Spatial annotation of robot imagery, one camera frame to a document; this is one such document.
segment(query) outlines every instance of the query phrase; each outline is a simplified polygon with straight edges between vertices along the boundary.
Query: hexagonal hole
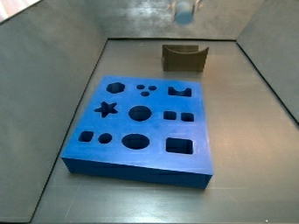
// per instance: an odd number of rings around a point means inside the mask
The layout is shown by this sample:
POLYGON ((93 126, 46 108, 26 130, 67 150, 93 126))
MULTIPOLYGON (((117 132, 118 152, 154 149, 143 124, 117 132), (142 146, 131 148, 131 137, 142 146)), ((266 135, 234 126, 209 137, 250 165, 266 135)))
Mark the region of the hexagonal hole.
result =
POLYGON ((125 92, 125 90, 126 90, 126 85, 121 82, 115 82, 107 85, 107 91, 111 94, 122 93, 125 92))

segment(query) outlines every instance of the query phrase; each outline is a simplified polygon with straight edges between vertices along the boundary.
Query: gray metal wall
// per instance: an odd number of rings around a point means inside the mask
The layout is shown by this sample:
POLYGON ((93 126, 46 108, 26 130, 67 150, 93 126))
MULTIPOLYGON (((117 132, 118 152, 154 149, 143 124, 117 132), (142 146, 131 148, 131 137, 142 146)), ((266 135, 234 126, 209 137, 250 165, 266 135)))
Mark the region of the gray metal wall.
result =
POLYGON ((107 38, 87 2, 0 25, 0 221, 30 221, 107 38))
POLYGON ((179 26, 170 0, 89 0, 111 38, 237 39, 265 0, 206 0, 195 23, 179 26))
POLYGON ((298 12, 298 0, 266 0, 238 43, 299 122, 298 12))

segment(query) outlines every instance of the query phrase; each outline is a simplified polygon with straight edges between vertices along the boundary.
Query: metal floor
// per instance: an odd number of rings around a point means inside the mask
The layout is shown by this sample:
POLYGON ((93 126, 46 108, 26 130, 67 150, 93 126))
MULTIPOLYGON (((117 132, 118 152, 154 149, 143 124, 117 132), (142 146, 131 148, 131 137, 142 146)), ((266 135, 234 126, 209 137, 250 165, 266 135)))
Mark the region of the metal floor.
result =
POLYGON ((73 128, 105 74, 202 83, 210 186, 203 191, 71 174, 59 158, 33 222, 298 222, 298 126, 237 43, 110 40, 73 128), (205 72, 165 73, 163 44, 209 46, 205 72))

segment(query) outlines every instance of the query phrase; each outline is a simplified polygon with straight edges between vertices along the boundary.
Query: square hole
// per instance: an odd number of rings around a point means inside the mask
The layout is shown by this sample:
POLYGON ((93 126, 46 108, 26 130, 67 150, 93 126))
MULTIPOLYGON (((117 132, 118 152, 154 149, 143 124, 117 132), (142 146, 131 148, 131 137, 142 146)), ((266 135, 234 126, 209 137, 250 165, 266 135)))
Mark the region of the square hole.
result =
POLYGON ((89 143, 91 141, 93 137, 94 137, 94 132, 85 130, 85 131, 82 131, 82 133, 79 135, 79 141, 89 143))
POLYGON ((185 122, 194 122, 194 114, 193 113, 182 113, 182 120, 185 122))
POLYGON ((166 151, 193 154, 193 140, 169 137, 166 139, 166 151))
POLYGON ((177 113, 173 112, 173 111, 165 111, 163 112, 163 119, 175 120, 177 119, 177 113))

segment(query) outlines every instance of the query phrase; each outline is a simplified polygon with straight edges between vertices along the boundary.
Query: rectangular hole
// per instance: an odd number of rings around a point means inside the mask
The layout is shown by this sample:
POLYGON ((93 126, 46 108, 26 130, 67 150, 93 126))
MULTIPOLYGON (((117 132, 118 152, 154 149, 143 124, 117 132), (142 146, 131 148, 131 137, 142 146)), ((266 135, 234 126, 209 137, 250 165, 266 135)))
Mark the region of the rectangular hole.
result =
POLYGON ((173 153, 193 154, 193 140, 169 137, 166 139, 166 151, 173 153))
POLYGON ((194 114, 193 113, 182 113, 182 120, 185 122, 194 122, 194 114))
POLYGON ((175 120, 177 119, 177 113, 174 111, 165 111, 163 112, 163 119, 165 120, 175 120))

